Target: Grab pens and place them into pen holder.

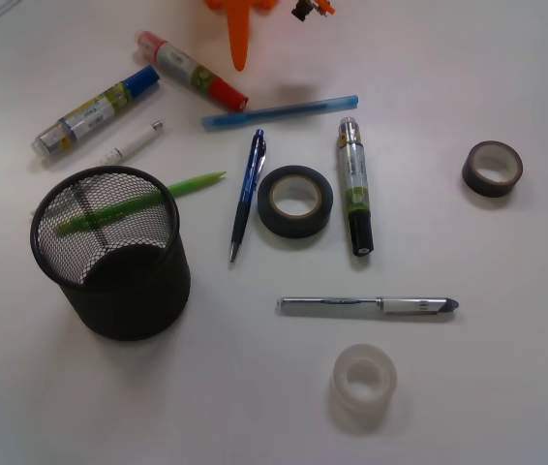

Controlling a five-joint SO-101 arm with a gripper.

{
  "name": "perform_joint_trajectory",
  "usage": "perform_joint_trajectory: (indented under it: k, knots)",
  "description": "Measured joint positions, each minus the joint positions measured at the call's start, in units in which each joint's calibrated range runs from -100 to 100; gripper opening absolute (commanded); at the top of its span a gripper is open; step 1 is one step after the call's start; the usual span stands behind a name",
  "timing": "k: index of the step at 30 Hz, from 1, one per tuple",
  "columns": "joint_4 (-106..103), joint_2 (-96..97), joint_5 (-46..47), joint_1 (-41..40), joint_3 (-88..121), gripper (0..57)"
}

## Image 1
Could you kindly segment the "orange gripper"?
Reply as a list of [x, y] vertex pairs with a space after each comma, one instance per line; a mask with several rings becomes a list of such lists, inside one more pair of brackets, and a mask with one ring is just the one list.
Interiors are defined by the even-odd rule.
[[205, 0], [204, 3], [212, 11], [226, 12], [231, 59], [234, 68], [242, 72], [248, 56], [251, 8], [269, 12], [279, 1]]

